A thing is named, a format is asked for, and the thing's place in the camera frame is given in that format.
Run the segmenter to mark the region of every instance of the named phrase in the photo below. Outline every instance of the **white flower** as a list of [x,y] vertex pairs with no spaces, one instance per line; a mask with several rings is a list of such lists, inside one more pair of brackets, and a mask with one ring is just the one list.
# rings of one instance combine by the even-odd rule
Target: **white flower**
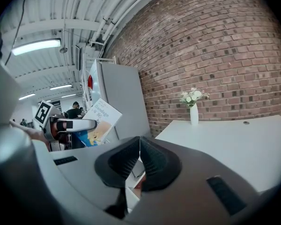
[[198,98],[202,96],[202,93],[201,93],[200,91],[198,91],[198,90],[196,90],[195,92],[193,92],[193,94],[194,94],[195,96],[197,96]]

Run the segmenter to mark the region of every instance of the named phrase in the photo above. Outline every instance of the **white wall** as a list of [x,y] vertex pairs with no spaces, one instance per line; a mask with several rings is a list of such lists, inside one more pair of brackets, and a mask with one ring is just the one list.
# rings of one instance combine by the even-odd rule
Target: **white wall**
[[32,111],[33,106],[38,107],[37,103],[34,104],[29,98],[26,101],[19,101],[10,119],[15,119],[16,123],[20,123],[22,119],[25,119],[27,122],[32,122],[34,117]]
[[67,110],[69,110],[70,107],[73,106],[74,102],[78,102],[80,107],[83,107],[85,110],[82,96],[80,96],[80,97],[69,97],[69,98],[64,98],[64,99],[61,98],[60,106],[61,106],[62,112],[66,112]]

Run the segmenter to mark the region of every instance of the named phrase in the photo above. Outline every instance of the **pipe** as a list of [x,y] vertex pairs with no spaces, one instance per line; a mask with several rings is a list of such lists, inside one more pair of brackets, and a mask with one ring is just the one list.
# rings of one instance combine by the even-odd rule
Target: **pipe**
[[113,59],[108,59],[108,58],[85,58],[88,60],[102,60],[102,61],[113,61]]
[[112,5],[108,6],[108,10],[106,11],[100,26],[97,30],[97,32],[94,33],[93,37],[92,37],[92,41],[96,41],[98,39],[98,37],[100,36],[100,33],[104,27],[104,25],[106,24],[106,22],[108,21],[110,15],[112,14],[112,12],[114,11],[114,9],[117,7],[117,5],[121,2],[121,0],[113,0]]
[[113,29],[114,25],[117,23],[121,15],[133,4],[136,0],[126,0],[126,2],[123,4],[123,6],[120,7],[120,9],[116,12],[116,14],[113,17],[113,20],[109,24],[105,34],[103,35],[102,40],[105,41],[110,34],[111,30]]
[[126,17],[126,15],[142,0],[137,0],[135,3],[133,3],[124,13],[123,15],[120,17],[120,19],[117,21],[117,23],[112,27],[112,30],[110,31],[109,34],[106,35],[107,39],[106,41],[109,39],[109,37],[112,35],[112,33],[114,32],[114,30],[116,29],[116,27],[120,24],[120,22]]

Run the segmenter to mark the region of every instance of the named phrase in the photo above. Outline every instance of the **white desk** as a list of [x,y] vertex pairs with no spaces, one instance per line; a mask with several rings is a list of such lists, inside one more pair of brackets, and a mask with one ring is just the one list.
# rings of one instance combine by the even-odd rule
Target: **white desk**
[[281,116],[236,120],[172,121],[156,137],[205,152],[246,179],[258,192],[281,181]]

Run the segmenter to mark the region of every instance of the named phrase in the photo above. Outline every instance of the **person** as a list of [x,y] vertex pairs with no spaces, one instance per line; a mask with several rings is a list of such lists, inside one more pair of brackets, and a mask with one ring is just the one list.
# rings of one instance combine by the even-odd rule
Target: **person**
[[[42,141],[48,151],[50,152],[50,142],[47,140],[47,138],[45,137],[44,135],[44,132],[43,131],[40,131],[40,130],[36,130],[34,128],[29,128],[29,127],[25,127],[25,126],[20,126],[19,124],[15,123],[13,120],[9,121],[9,124],[12,126],[12,127],[15,127],[15,128],[19,128],[21,130],[23,130],[25,133],[28,134],[28,136],[31,138],[31,139],[34,139],[34,140],[39,140],[39,141]],[[63,127],[66,128],[67,127],[67,123],[64,122],[63,123]],[[57,136],[57,123],[53,123],[52,126],[51,126],[51,134],[52,136]]]
[[75,119],[75,118],[78,118],[78,117],[82,117],[81,111],[79,109],[79,103],[74,102],[73,106],[72,106],[72,109],[67,110],[67,114],[68,114],[69,119]]
[[85,112],[84,112],[83,107],[80,108],[80,111],[81,111],[81,115],[82,115],[82,116],[85,115]]
[[20,123],[21,126],[27,127],[27,123],[25,119],[22,119],[22,122]]

